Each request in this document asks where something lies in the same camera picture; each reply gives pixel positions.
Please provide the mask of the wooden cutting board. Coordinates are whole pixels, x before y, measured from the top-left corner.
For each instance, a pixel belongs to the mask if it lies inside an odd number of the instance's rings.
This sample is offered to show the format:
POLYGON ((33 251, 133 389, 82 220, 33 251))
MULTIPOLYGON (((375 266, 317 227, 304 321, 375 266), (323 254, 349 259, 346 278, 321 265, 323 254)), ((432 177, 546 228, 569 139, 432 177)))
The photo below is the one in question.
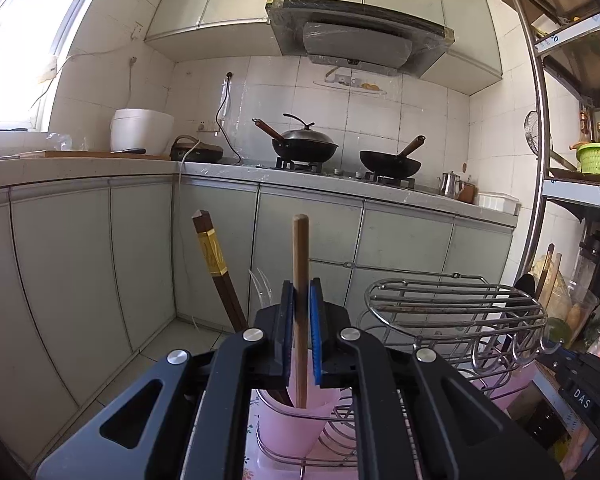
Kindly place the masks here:
POLYGON ((16 155, 21 159, 32 158, 106 158, 106 159, 140 159, 171 160, 168 155, 147 155, 132 152, 93 152, 93 151, 33 151, 16 155))

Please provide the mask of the green plastic basket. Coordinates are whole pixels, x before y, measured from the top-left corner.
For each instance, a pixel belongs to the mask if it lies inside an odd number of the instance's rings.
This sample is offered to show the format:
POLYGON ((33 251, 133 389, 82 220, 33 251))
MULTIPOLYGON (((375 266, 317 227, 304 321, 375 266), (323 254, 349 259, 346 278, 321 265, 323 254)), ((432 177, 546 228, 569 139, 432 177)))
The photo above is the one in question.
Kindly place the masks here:
POLYGON ((600 176, 600 143, 582 144, 577 148, 577 160, 582 174, 600 176))

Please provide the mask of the metal kettle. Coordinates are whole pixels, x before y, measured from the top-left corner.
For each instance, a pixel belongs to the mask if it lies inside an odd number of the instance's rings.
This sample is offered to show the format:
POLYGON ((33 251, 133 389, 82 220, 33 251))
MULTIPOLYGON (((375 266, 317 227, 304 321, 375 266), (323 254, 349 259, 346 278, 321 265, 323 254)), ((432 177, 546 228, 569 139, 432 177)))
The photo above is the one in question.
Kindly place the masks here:
POLYGON ((441 196, 456 200, 463 188, 462 177, 454 171, 445 171, 439 178, 438 194, 441 196))

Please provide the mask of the black blender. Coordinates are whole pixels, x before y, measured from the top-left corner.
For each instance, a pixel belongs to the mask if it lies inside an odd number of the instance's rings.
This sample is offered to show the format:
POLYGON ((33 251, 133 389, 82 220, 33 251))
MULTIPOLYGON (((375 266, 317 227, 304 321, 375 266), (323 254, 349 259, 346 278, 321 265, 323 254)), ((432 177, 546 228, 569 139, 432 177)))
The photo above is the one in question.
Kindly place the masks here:
POLYGON ((584 302, 592 310, 600 305, 600 230, 588 234, 579 244, 568 286, 573 302, 584 302))

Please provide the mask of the pink cup left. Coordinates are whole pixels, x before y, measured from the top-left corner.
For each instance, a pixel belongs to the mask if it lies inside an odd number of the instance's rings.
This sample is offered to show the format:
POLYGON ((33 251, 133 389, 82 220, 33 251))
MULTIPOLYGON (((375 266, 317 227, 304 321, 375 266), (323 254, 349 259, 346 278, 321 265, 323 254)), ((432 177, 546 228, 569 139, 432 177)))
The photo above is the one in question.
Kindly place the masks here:
POLYGON ((307 408, 280 404, 265 390, 260 398, 259 434, 264 446, 276 455, 305 458, 317 444, 327 419, 340 400, 340 389, 311 386, 307 408))

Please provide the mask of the light wooden chopstick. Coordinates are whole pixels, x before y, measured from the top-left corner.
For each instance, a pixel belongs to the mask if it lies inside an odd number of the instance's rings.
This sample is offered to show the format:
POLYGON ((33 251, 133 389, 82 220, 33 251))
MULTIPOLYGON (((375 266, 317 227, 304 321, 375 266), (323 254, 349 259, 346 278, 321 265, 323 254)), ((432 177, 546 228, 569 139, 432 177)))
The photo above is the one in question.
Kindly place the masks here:
POLYGON ((292 272, 294 272, 294 374, 296 407, 306 408, 308 394, 309 217, 292 220, 292 272))

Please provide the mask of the lidded black wok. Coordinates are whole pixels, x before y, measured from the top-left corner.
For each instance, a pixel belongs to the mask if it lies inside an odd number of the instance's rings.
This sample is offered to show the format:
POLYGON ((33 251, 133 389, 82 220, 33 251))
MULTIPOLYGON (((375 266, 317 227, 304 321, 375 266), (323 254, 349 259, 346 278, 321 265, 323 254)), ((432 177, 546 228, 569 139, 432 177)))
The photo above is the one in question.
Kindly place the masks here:
POLYGON ((338 145, 325 133, 313 129, 313 122, 304 122, 297 116, 285 114, 285 117, 302 123, 300 129, 278 133, 260 118, 252 122, 272 139, 276 154, 287 162, 307 162, 308 164, 324 164, 334 156, 338 145))

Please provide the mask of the clear plastic fork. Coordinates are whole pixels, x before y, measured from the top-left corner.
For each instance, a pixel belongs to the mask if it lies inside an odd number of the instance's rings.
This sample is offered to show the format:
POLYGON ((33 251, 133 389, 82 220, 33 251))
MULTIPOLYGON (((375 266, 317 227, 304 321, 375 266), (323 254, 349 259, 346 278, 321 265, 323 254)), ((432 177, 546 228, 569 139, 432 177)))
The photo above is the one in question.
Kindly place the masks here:
POLYGON ((271 307, 273 304, 273 291, 271 283, 264 272, 260 268, 257 268, 256 272, 249 271, 249 275, 251 283, 256 290, 260 308, 265 309, 271 307))

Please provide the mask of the black plastic spoon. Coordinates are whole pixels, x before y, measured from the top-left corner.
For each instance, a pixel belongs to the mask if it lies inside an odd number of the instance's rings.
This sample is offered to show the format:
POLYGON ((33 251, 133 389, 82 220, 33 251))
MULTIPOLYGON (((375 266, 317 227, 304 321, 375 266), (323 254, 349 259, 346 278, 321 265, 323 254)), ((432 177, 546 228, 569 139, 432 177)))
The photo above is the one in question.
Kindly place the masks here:
POLYGON ((522 274, 520 278, 515 282, 514 289, 523 292, 531 298, 535 297, 535 280, 534 276, 530 273, 522 274))

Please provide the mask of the dark chopstick gold band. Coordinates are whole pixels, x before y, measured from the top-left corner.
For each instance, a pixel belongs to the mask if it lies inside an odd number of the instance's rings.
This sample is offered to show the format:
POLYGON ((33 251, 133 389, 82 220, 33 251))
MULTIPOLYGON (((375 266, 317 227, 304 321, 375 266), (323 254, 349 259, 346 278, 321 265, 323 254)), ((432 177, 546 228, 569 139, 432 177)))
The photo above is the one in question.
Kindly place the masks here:
POLYGON ((247 328, 245 315, 242 313, 227 265, 223 258, 218 237, 215 234, 210 214, 206 210, 198 210, 193 215, 193 224, 198 236, 204 261, 212 276, 212 281, 220 296, 225 312, 235 332, 247 328))

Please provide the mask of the pink drip tray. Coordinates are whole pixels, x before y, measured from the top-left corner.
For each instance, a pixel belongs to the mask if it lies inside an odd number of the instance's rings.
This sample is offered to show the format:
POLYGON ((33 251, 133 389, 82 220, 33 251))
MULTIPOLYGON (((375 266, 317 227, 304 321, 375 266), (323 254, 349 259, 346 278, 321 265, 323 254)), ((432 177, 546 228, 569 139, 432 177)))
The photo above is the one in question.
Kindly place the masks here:
POLYGON ((258 436, 259 412, 251 407, 247 429, 244 479, 356 479, 354 419, 351 410, 338 406, 332 419, 304 460, 262 450, 258 436))

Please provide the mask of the gas stove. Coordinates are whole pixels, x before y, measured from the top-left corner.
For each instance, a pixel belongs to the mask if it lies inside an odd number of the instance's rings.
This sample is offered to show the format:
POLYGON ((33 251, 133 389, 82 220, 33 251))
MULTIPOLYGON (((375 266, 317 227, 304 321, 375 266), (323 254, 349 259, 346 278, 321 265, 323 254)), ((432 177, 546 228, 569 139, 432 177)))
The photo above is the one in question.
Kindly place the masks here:
POLYGON ((276 159, 273 169, 300 172, 300 174, 319 174, 324 177, 365 181, 390 186, 390 188, 405 188, 410 191, 414 191, 416 188, 414 178, 397 179, 381 176, 380 174, 376 174, 376 172, 368 170, 351 172, 337 167, 325 168, 323 164, 319 164, 318 162, 293 162, 292 160, 285 160, 279 157, 276 159))

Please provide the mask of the black electric cooker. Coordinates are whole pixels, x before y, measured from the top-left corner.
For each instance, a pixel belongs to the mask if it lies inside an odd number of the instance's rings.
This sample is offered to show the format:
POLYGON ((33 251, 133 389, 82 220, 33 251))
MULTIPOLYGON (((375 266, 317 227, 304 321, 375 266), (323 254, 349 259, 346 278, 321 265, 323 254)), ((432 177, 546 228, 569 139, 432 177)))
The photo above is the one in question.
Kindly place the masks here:
POLYGON ((174 162, 210 162, 215 164, 223 157, 223 149, 184 134, 177 136, 170 148, 170 159, 174 162))

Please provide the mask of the white rice cooker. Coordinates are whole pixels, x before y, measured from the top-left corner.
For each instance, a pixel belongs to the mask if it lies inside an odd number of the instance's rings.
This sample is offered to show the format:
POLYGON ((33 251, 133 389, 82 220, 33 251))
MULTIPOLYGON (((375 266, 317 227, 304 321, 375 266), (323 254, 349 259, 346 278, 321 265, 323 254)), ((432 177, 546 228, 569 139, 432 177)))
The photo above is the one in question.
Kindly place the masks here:
POLYGON ((110 150, 139 150, 146 155, 161 155, 172 139, 175 119, 172 115, 145 110, 122 108, 110 122, 110 150))

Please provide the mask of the range hood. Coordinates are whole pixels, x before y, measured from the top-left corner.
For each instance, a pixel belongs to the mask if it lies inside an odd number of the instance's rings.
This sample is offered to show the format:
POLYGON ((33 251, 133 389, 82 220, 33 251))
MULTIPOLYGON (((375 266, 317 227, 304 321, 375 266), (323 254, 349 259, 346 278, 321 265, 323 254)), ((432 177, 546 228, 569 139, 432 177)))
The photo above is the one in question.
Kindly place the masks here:
POLYGON ((390 77, 421 77, 455 42, 449 27, 364 3, 268 0, 265 11, 281 54, 390 77))

